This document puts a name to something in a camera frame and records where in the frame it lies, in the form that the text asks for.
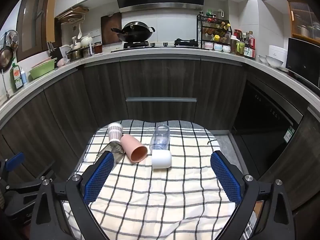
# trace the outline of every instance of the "label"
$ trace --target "label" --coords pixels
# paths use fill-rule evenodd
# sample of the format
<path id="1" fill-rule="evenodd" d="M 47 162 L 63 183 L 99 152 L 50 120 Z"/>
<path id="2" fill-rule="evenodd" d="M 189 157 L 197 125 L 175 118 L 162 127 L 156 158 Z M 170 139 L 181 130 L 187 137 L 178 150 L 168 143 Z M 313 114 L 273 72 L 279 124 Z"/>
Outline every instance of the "label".
<path id="1" fill-rule="evenodd" d="M 283 137 L 286 143 L 289 142 L 293 134 L 294 134 L 294 129 L 290 126 Z"/>
<path id="2" fill-rule="evenodd" d="M 20 78 L 20 69 L 19 66 L 15 66 L 13 68 L 13 78 L 16 80 L 17 78 Z"/>
<path id="3" fill-rule="evenodd" d="M 22 87 L 23 83 L 22 83 L 22 79 L 20 77 L 18 77 L 16 80 L 15 80 L 15 84 L 16 84 L 16 88 L 20 88 Z"/>
<path id="4" fill-rule="evenodd" d="M 244 56 L 254 58 L 255 54 L 256 54 L 256 51 L 254 49 L 251 49 L 251 48 L 248 48 L 248 47 L 244 48 L 244 52 L 243 52 Z"/>

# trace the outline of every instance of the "green bowl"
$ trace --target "green bowl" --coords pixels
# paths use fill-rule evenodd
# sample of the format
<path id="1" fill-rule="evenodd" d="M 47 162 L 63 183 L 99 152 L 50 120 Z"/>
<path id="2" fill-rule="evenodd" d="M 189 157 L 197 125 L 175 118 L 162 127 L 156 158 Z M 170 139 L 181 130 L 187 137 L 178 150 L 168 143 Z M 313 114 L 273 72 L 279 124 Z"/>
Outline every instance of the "green bowl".
<path id="1" fill-rule="evenodd" d="M 55 62 L 56 58 L 44 62 L 43 64 L 34 67 L 33 69 L 31 69 L 30 75 L 32 76 L 33 79 L 36 79 L 38 77 L 43 76 L 44 74 L 47 74 L 48 72 L 54 70 L 54 62 Z"/>

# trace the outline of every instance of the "cutting board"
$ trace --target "cutting board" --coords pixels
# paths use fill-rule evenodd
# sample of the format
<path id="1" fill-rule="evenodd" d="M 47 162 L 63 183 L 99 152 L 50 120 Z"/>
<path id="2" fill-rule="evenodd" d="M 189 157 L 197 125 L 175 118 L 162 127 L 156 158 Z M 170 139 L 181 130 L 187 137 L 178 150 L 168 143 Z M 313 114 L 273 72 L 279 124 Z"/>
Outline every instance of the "cutting board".
<path id="1" fill-rule="evenodd" d="M 106 15 L 101 17 L 101 36 L 103 45 L 120 42 L 117 34 L 112 32 L 111 28 L 122 29 L 121 13 L 114 13 L 111 16 Z"/>

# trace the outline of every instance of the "plaid tablecloth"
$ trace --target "plaid tablecloth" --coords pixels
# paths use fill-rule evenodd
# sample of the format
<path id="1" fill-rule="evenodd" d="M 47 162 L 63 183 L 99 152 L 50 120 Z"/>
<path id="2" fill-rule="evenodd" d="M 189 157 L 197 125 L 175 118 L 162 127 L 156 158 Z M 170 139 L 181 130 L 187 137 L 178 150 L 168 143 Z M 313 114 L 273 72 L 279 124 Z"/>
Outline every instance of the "plaid tablecloth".
<path id="1" fill-rule="evenodd" d="M 120 122 L 149 149 L 155 123 Z M 115 167 L 97 200 L 89 204 L 110 239 L 215 239 L 231 216 L 231 203 L 210 166 L 215 137 L 185 121 L 164 122 L 170 127 L 172 167 L 152 170 L 151 153 L 138 164 L 128 157 Z M 75 173 L 82 174 L 108 144 L 107 127 L 92 137 Z M 83 239 L 68 202 L 64 204 L 76 238 Z"/>

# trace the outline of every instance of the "white cup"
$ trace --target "white cup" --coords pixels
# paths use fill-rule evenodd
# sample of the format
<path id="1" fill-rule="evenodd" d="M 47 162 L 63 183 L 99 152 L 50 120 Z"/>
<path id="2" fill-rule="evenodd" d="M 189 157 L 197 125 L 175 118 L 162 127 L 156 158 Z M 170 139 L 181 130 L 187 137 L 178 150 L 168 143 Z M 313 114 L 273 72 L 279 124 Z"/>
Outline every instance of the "white cup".
<path id="1" fill-rule="evenodd" d="M 151 163 L 153 169 L 170 168 L 172 164 L 172 156 L 169 150 L 152 150 Z"/>
<path id="2" fill-rule="evenodd" d="M 120 143 L 123 127 L 117 122 L 108 125 L 109 142 Z"/>

